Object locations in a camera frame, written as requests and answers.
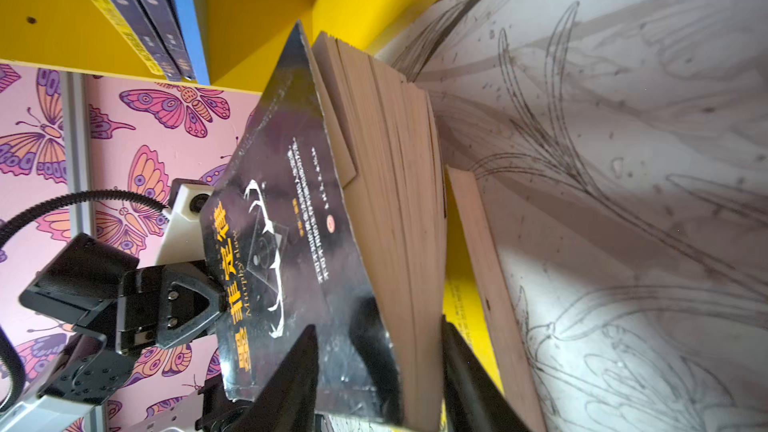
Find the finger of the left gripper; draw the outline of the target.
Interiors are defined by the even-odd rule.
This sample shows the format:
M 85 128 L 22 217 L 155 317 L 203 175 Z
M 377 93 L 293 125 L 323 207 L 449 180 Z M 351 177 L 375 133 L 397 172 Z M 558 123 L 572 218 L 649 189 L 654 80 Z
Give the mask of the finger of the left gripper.
M 118 288 L 116 350 L 138 354 L 188 344 L 211 334 L 226 309 L 224 288 L 203 260 L 129 271 Z

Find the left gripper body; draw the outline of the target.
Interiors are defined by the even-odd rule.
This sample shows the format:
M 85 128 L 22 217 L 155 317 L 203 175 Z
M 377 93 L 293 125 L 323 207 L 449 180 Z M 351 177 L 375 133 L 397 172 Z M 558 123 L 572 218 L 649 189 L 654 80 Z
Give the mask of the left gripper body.
M 199 180 L 176 179 L 171 186 L 168 219 L 155 265 L 204 260 L 200 218 L 213 192 Z M 53 397 L 97 406 L 136 378 L 138 365 L 162 366 L 151 351 L 166 352 L 179 364 L 187 344 L 138 354 L 116 350 L 118 288 L 123 275 L 140 269 L 123 245 L 108 245 L 80 233 L 21 293 L 22 306 L 72 326 L 74 335 L 33 382 L 37 399 Z

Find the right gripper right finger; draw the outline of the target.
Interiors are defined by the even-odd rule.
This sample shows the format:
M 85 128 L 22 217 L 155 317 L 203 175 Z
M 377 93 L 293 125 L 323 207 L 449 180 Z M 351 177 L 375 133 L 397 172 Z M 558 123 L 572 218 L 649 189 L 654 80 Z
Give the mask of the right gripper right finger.
M 441 323 L 448 431 L 528 432 L 454 324 Z

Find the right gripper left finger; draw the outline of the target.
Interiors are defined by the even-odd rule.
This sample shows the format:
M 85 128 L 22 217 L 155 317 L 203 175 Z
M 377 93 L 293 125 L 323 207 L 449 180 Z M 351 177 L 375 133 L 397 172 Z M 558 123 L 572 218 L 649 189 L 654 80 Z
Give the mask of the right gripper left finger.
M 230 430 L 314 431 L 317 384 L 317 332 L 308 325 L 257 400 Z

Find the thin yellow book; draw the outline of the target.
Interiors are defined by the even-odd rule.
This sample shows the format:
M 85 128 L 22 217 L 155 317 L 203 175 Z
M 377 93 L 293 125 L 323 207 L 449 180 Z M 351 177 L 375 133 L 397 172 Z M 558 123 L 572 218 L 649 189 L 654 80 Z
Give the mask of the thin yellow book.
M 546 425 L 475 176 L 448 167 L 444 314 L 512 410 Z

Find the black book yellow title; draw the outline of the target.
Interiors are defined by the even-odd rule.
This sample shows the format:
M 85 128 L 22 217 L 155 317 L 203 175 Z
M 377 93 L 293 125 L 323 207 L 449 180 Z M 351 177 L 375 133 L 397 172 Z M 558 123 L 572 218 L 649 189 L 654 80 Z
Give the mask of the black book yellow title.
M 424 90 L 294 26 L 201 226 L 230 400 L 261 395 L 312 329 L 318 412 L 438 429 L 447 212 Z

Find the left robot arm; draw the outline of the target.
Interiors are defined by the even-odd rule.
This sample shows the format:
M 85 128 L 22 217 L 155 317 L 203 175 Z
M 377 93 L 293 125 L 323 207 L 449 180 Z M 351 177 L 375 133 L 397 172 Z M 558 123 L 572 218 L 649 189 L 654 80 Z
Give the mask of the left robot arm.
M 30 361 L 2 340 L 11 382 L 1 404 L 3 430 L 64 431 L 75 423 L 102 430 L 115 392 L 134 383 L 142 367 L 163 369 L 162 353 L 178 365 L 193 341 L 215 333 L 228 305 L 223 284 L 203 258 L 201 220 L 211 195 L 210 186 L 181 179 L 166 201 L 134 191 L 75 192 L 3 224 L 1 239 L 8 242 L 50 212 L 112 199 L 167 220 L 155 265 L 141 267 L 124 246 L 80 233 L 21 293 L 24 307 L 68 323 L 73 335 L 31 381 L 24 378 Z

